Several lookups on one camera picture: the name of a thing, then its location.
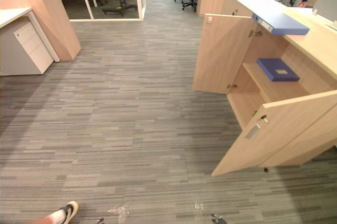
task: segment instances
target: plastic bottle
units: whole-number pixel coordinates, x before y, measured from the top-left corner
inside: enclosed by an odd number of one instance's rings
[[[128,205],[114,206],[108,212],[118,215],[118,224],[126,224],[127,217],[129,216]]]
[[[195,224],[204,224],[203,212],[204,212],[203,203],[196,202],[194,205],[194,223]]]

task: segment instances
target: foot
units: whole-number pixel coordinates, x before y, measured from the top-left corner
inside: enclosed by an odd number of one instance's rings
[[[68,224],[78,211],[78,203],[76,201],[70,201],[61,207],[60,210],[61,209],[65,212],[65,219],[62,224]]]

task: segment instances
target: book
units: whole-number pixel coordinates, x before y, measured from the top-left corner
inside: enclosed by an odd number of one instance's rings
[[[258,59],[257,63],[273,82],[297,82],[300,79],[281,59]]]
[[[308,27],[282,12],[268,12],[262,15],[253,13],[252,18],[273,35],[305,35],[309,31]]]

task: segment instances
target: gray striped carpet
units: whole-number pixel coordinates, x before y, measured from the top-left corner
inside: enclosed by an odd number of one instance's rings
[[[148,0],[143,22],[73,23],[82,50],[1,78],[1,221],[77,200],[72,223],[337,223],[335,149],[301,167],[212,178],[240,133],[224,95],[191,90],[202,18]],[[194,205],[203,204],[197,215]]]

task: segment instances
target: open cabinet door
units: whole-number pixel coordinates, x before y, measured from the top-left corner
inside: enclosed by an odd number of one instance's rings
[[[262,164],[336,104],[337,91],[263,104],[212,175]]]
[[[301,165],[337,144],[337,105],[260,166]]]
[[[227,94],[256,28],[251,17],[206,14],[193,89]]]

